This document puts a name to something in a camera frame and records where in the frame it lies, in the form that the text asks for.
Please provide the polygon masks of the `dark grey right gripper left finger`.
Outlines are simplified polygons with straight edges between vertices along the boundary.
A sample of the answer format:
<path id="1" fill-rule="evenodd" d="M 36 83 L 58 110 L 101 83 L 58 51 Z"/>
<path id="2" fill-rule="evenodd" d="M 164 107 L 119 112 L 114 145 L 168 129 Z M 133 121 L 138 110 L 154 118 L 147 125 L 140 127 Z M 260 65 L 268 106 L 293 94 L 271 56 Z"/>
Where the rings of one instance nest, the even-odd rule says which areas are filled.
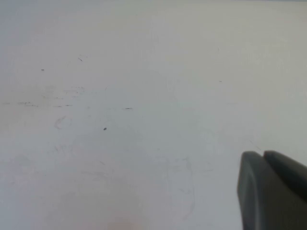
<path id="1" fill-rule="evenodd" d="M 241 156 L 237 195 L 243 229 L 305 230 L 307 195 L 294 193 L 263 155 L 245 151 Z"/>

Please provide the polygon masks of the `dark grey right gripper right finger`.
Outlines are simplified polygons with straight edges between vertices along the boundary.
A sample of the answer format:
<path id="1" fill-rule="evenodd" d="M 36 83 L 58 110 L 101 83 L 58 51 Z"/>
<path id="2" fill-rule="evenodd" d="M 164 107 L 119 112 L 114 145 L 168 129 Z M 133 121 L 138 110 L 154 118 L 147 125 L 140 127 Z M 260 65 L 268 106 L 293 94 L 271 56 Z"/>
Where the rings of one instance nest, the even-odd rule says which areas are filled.
<path id="1" fill-rule="evenodd" d="M 307 167 L 305 165 L 273 150 L 265 151 L 263 157 L 294 193 L 307 194 Z"/>

